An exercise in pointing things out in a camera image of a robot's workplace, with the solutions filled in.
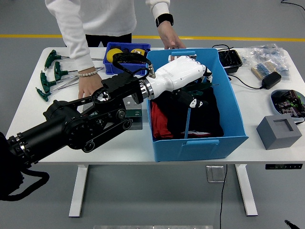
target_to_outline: gray floor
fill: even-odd
[[[157,35],[144,1],[135,1],[134,35]],[[175,0],[170,7],[181,36],[305,38],[305,12],[280,0]],[[0,1],[0,34],[60,34],[41,0]],[[161,47],[160,40],[134,40]],[[187,47],[249,47],[276,43],[305,76],[303,42],[185,40]],[[0,130],[10,122],[46,47],[61,39],[0,38]],[[91,166],[81,218],[68,218],[76,166],[33,166],[50,181],[24,200],[0,202],[0,228],[92,229],[94,225],[213,225],[219,228],[221,184],[206,180],[205,166]],[[266,171],[248,165],[259,216],[247,217],[233,165],[224,188],[222,228],[287,228],[288,219],[305,228],[304,169]],[[25,185],[32,182],[27,179]]]

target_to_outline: white sleeve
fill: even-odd
[[[45,0],[50,13],[56,18],[70,58],[79,71],[91,68],[94,63],[79,15],[80,0]]]
[[[170,0],[145,0],[146,5],[149,6],[153,17],[157,19],[161,14],[169,13]]]

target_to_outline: white sweater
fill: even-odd
[[[170,0],[145,0],[156,19]],[[122,36],[137,24],[133,0],[45,0],[79,71],[94,66],[85,34]]]

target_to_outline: human arm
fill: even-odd
[[[146,5],[150,7],[154,19],[169,13],[169,0],[146,0]],[[157,29],[165,49],[186,48],[169,21],[163,21]]]
[[[81,16],[79,14],[81,3],[79,0],[45,0],[50,13],[55,16],[63,40],[69,49],[70,58],[79,73],[95,71],[94,63],[86,41]],[[102,86],[98,74],[90,77],[80,77],[78,98],[89,96]]]

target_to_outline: black wristband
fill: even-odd
[[[164,14],[161,14],[159,17],[157,17],[157,19],[156,19],[157,27],[159,27],[159,25],[163,21],[169,21],[171,23],[171,25],[173,26],[173,16],[170,13],[164,13]]]

